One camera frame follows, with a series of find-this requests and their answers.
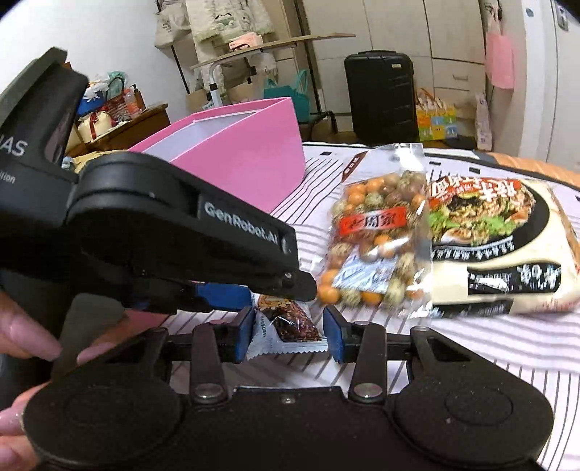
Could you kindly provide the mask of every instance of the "snack packet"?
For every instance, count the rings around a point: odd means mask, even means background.
[[[429,186],[434,315],[567,311],[580,245],[547,183],[444,177]]]
[[[430,309],[427,181],[421,144],[359,154],[343,174],[318,297],[426,316]],[[396,169],[386,172],[385,169]]]
[[[256,321],[248,360],[263,353],[325,352],[327,340],[310,316],[308,305],[290,299],[252,294]]]

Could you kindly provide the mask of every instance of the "finger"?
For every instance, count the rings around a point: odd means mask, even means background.
[[[0,437],[0,471],[30,471],[38,464],[25,436]]]
[[[23,434],[22,414],[24,413],[24,408],[28,404],[30,398],[47,384],[48,383],[44,383],[35,386],[22,393],[15,399],[12,407],[0,412],[0,436],[15,436]]]
[[[167,318],[163,314],[127,310],[118,324],[97,338],[93,345],[79,353],[77,363],[85,364],[108,352],[120,343],[152,328],[159,327]]]
[[[32,355],[27,351],[14,345],[4,334],[0,332],[0,353],[6,353],[11,357],[30,358]]]
[[[3,292],[0,292],[0,334],[21,350],[44,360],[55,360],[62,350],[50,332]]]

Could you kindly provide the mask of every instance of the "white tote bag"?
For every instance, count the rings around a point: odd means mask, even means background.
[[[167,48],[191,32],[187,9],[183,2],[166,5],[157,16],[155,47]]]

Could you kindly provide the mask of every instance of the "striped tablecloth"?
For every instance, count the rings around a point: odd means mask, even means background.
[[[329,211],[340,197],[338,185],[343,167],[361,146],[305,144],[306,174],[302,184],[272,215],[291,224],[298,237],[302,270],[311,270],[327,249]],[[486,154],[457,150],[428,149],[427,176],[459,174],[481,176],[539,175],[514,173]],[[580,233],[580,191],[553,181],[553,188]],[[321,326],[321,306],[313,308],[314,320]],[[384,325],[389,332],[408,334],[421,323],[430,324],[443,335],[493,361],[538,388],[550,401],[555,413],[552,435],[538,462],[549,471],[580,470],[580,313],[568,315],[535,314],[498,318],[456,320],[402,320],[363,307],[345,309],[347,320],[369,320]],[[234,313],[209,314],[181,312],[165,324],[170,333],[191,331],[197,324],[228,319]],[[187,363],[176,364],[172,386],[182,393],[189,388]],[[338,385],[347,390],[354,365],[338,365],[327,353],[260,356],[241,365],[225,364],[231,387],[276,386],[312,387]],[[389,392],[396,393],[407,383],[404,363],[388,365]]]

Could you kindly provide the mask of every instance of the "pink tissue box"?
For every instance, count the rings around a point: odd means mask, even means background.
[[[171,162],[268,213],[296,189],[305,171],[288,97],[194,113],[129,150]]]

